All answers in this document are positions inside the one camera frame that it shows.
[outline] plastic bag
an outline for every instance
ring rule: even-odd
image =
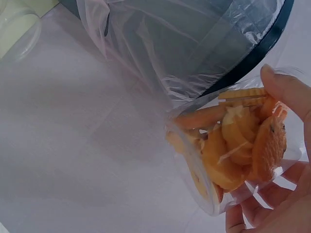
[[[302,75],[295,68],[276,72]],[[212,216],[252,196],[306,154],[302,121],[265,92],[260,77],[173,110],[167,140],[187,187]]]
[[[199,97],[263,39],[284,0],[77,0],[88,34],[173,105]]]

